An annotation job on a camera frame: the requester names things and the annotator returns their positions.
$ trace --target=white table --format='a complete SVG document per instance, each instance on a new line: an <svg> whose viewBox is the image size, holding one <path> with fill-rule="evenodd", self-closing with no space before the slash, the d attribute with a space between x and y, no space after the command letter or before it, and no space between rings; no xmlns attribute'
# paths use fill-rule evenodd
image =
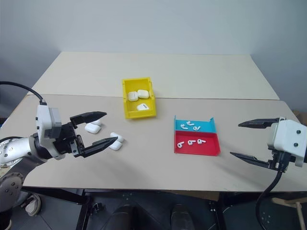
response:
<svg viewBox="0 0 307 230"><path fill-rule="evenodd" d="M96 135L84 125L76 130L85 145L108 137L115 131L126 141L119 151L107 149L88 158L49 160L35 168L25 186L161 189L197 191L263 191L276 172L249 165L229 151L270 159L266 141L268 129L248 129L237 124L255 118L280 115L296 120L288 106L277 100L156 99L157 117L127 120L122 99L75 95L44 95L51 107L58 107L62 123L69 116L88 111L106 111L105 125ZM36 132L35 114L38 99L27 96L0 130L0 138L28 136ZM178 119L215 118L221 153L217 157L175 154L174 115ZM307 167L292 163L275 191L306 191Z"/></svg>
<svg viewBox="0 0 307 230"><path fill-rule="evenodd" d="M62 52L33 89L122 97L121 80L140 77L151 78L157 98L279 100L250 55Z"/></svg>
<svg viewBox="0 0 307 230"><path fill-rule="evenodd" d="M151 77L157 117L124 118L121 79L137 77ZM105 126L96 135L79 125L77 133L86 145L112 131L126 141L117 152L107 149L86 159L71 154L60 161L51 159L28 175L26 186L263 191L276 172L249 165L229 151L270 159L269 130L237 125L279 116L297 120L249 55L62 52L34 89L44 95L49 106L59 108L62 123L84 112L108 112L102 119ZM0 138L35 133L37 104L33 95L26 96L0 130ZM221 154L175 154L174 115L191 120L214 117ZM291 164L275 191L305 191L306 176L306 166Z"/></svg>

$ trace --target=black cable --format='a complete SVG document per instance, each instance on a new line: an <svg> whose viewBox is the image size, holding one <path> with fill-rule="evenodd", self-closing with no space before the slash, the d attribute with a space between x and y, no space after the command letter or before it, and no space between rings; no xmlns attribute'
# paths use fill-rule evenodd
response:
<svg viewBox="0 0 307 230"><path fill-rule="evenodd" d="M261 217L260 217L260 204L263 201L264 197L277 185L277 183L279 182L281 176L282 176L283 172L278 171L275 179L273 180L272 184L270 184L269 187L267 187L266 190L264 190L263 193L261 193L261 195L258 197L258 200L256 202L256 217L258 220L258 223L260 224L260 226L262 227L263 230L267 230L266 227L264 226Z"/></svg>
<svg viewBox="0 0 307 230"><path fill-rule="evenodd" d="M4 142L4 141L6 141L6 140L9 140L9 139L20 139L20 138L22 138L22 137L7 137L7 138L2 138L2 139L0 140L0 143L1 143L1 142Z"/></svg>
<svg viewBox="0 0 307 230"><path fill-rule="evenodd" d="M46 104L44 98L38 92L36 92L35 90L32 90L31 88L29 88L25 85L18 84L18 83L12 82L12 81L0 81L0 85L13 85L13 86L17 86L17 87L23 88L25 90L28 90L31 93L33 93L36 97L39 98L40 104Z"/></svg>

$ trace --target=yellow plastic bin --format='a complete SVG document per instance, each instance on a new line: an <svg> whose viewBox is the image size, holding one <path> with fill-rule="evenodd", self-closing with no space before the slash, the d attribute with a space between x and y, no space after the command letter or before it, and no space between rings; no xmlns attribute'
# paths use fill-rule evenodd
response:
<svg viewBox="0 0 307 230"><path fill-rule="evenodd" d="M135 102L128 100L128 93L138 90L147 90L149 92L148 99L139 98ZM141 118L148 116L156 116L155 99L153 94L153 87L150 78L133 78L123 79L123 101L126 118ZM148 110L137 110L137 106L145 103Z"/></svg>

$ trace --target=blue tray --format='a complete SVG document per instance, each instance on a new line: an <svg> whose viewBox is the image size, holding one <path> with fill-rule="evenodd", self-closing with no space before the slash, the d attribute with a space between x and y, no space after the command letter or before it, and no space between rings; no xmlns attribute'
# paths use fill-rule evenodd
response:
<svg viewBox="0 0 307 230"><path fill-rule="evenodd" d="M195 125L188 126L187 121L190 121L192 124L195 124ZM176 116L175 116L174 122L175 122L175 131L216 133L213 117L210 119L210 121L193 121L193 120L176 120ZM180 126L181 124L184 124L185 127L187 127L188 129L182 129ZM196 127L200 126L200 129L195 131L193 130L194 126Z"/></svg>

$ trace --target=gray wall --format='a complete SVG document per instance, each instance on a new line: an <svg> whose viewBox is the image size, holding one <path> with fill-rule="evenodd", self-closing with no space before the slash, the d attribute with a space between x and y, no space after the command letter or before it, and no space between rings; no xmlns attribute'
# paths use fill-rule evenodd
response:
<svg viewBox="0 0 307 230"><path fill-rule="evenodd" d="M0 25L1 80L32 86L60 51L251 54L307 111L306 0L0 0ZM0 115L24 94L1 87Z"/></svg>

